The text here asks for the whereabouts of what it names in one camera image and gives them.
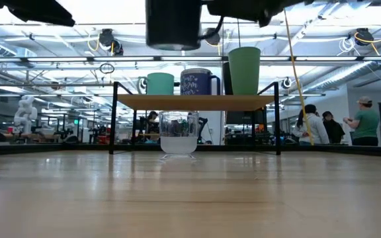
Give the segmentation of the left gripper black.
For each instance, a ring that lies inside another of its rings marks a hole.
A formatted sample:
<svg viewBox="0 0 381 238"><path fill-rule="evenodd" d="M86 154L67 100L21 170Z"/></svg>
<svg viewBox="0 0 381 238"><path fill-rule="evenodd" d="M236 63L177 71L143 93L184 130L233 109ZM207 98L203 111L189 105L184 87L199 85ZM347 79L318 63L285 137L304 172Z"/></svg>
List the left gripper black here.
<svg viewBox="0 0 381 238"><path fill-rule="evenodd" d="M74 26L72 14L56 0L0 0L0 9L8 8L23 21L36 21L61 26Z"/></svg>

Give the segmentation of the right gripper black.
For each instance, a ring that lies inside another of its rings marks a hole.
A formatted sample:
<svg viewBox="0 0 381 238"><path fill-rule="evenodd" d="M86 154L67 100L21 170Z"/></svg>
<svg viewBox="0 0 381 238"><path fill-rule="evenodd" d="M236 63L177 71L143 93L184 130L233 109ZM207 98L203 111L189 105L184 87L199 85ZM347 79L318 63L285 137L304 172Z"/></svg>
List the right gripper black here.
<svg viewBox="0 0 381 238"><path fill-rule="evenodd" d="M207 3L207 7L211 15L259 20L259 26L264 27L270 23L273 16L282 12L284 8L299 3L309 5L310 0L261 0L261 18L259 0L211 0Z"/></svg>

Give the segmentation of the green plastic cup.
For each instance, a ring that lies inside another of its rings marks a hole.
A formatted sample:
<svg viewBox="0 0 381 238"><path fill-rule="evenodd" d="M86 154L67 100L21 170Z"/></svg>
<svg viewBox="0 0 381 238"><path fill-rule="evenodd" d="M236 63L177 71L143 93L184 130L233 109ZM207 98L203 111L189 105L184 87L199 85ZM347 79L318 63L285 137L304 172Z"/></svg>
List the green plastic cup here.
<svg viewBox="0 0 381 238"><path fill-rule="evenodd" d="M235 95L256 95L259 86L261 51L240 47L229 52L232 90Z"/></svg>

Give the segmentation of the dark blue enamel mug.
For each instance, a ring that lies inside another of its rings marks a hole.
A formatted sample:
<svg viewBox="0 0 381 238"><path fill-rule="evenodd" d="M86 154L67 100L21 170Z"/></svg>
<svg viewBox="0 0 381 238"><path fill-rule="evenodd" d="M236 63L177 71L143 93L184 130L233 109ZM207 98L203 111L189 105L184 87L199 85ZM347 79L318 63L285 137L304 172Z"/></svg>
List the dark blue enamel mug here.
<svg viewBox="0 0 381 238"><path fill-rule="evenodd" d="M220 31L217 27L201 35L202 0L146 0L146 45L168 51L189 51L200 47L200 41Z"/></svg>

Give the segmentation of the black tumbler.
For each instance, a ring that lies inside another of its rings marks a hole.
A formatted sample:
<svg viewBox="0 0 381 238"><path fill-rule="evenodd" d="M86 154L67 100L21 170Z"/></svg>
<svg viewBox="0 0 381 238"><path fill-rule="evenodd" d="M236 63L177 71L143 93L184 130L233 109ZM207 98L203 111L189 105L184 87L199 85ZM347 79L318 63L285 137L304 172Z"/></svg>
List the black tumbler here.
<svg viewBox="0 0 381 238"><path fill-rule="evenodd" d="M232 79L230 73L230 63L227 61L222 65L222 77L224 82L224 92L226 95L233 95Z"/></svg>

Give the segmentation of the purple steel mug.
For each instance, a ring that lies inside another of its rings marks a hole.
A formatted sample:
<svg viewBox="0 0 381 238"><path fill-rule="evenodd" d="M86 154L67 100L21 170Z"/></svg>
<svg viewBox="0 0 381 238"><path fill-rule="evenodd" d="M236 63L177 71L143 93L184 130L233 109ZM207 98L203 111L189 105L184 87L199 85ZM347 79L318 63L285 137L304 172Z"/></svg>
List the purple steel mug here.
<svg viewBox="0 0 381 238"><path fill-rule="evenodd" d="M186 69L181 72L180 94L221 95L221 80L208 69Z"/></svg>

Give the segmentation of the turquoise mug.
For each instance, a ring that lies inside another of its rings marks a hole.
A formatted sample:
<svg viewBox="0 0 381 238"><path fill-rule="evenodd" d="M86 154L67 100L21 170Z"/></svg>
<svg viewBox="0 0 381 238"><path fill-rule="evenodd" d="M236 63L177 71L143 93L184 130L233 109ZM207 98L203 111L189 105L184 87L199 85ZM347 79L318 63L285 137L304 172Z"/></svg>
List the turquoise mug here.
<svg viewBox="0 0 381 238"><path fill-rule="evenodd" d="M138 77L137 90L142 95L174 95L174 76L169 73L150 73Z"/></svg>

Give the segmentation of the clear glass cup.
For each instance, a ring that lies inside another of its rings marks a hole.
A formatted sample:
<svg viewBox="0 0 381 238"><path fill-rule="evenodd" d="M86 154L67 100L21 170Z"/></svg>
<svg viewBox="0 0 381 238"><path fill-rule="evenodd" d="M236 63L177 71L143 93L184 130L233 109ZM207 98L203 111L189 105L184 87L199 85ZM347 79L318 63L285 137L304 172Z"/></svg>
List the clear glass cup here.
<svg viewBox="0 0 381 238"><path fill-rule="evenodd" d="M161 111L159 113L160 145L167 154L191 154L197 147L198 113L194 111Z"/></svg>

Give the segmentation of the wooden shelf black metal legs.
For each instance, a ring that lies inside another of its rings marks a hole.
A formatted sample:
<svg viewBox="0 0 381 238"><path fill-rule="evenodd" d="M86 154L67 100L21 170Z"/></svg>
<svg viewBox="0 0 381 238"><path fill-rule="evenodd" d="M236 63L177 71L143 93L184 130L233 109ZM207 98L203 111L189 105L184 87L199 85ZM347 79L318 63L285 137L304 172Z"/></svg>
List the wooden shelf black metal legs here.
<svg viewBox="0 0 381 238"><path fill-rule="evenodd" d="M275 93L269 95L133 95L126 93L118 94L118 88L122 86L119 82L114 82L112 95L112 119L110 129L110 150L114 153L114 136L116 124L117 103L121 102L135 112L138 110L158 110L158 111L240 111L251 113L251 125L255 125L256 111L263 109L267 104L275 104L275 115L278 116L278 84L272 83ZM255 130L252 131L252 146L255 144Z"/></svg>

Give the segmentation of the white robot figure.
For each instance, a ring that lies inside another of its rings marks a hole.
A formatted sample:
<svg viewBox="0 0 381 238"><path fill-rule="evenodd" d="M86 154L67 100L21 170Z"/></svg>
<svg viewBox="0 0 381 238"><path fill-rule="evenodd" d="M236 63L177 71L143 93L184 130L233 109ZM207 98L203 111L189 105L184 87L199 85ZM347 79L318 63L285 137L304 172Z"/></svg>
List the white robot figure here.
<svg viewBox="0 0 381 238"><path fill-rule="evenodd" d="M14 116L14 125L16 129L22 126L23 134L30 134L32 127L32 120L37 119L38 110L32 104L34 102L33 96L22 96L19 101L19 107Z"/></svg>

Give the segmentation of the person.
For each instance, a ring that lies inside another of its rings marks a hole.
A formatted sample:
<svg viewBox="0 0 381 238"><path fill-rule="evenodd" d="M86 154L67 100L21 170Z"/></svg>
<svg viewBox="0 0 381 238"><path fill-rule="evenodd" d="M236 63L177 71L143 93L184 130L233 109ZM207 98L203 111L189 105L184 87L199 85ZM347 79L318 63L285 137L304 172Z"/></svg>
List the person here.
<svg viewBox="0 0 381 238"><path fill-rule="evenodd" d="M158 134L159 133L159 123L156 121L158 113L156 111L151 111L146 118L146 132L148 134Z"/></svg>
<svg viewBox="0 0 381 238"><path fill-rule="evenodd" d="M307 104L298 115L292 134L298 138L300 145L329 144L325 126L316 112L315 105Z"/></svg>
<svg viewBox="0 0 381 238"><path fill-rule="evenodd" d="M377 128L380 117L372 109L372 100L368 97L361 97L357 103L359 111L354 118L343 119L350 128L354 130L352 144L355 146L378 146Z"/></svg>
<svg viewBox="0 0 381 238"><path fill-rule="evenodd" d="M340 123L334 120L330 111L325 111L323 114L323 125L325 126L329 142L331 144L340 144L345 135Z"/></svg>

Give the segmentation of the black metal table frame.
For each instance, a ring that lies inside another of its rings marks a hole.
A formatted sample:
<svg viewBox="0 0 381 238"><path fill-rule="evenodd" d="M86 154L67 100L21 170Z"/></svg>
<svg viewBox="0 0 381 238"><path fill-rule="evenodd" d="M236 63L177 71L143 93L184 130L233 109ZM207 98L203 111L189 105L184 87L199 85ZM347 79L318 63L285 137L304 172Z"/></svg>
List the black metal table frame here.
<svg viewBox="0 0 381 238"><path fill-rule="evenodd" d="M0 155L19 154L19 153L39 153L51 151L109 151L109 145L90 145L90 144L35 144L35 145L0 145ZM161 146L156 144L138 145L115 145L115 151L160 151ZM276 152L274 145L198 145L197 151L253 151L253 152ZM328 153L344 153L355 155L371 155L381 157L381 147L367 146L348 146L348 145L282 145L282 152L291 151L315 151Z"/></svg>

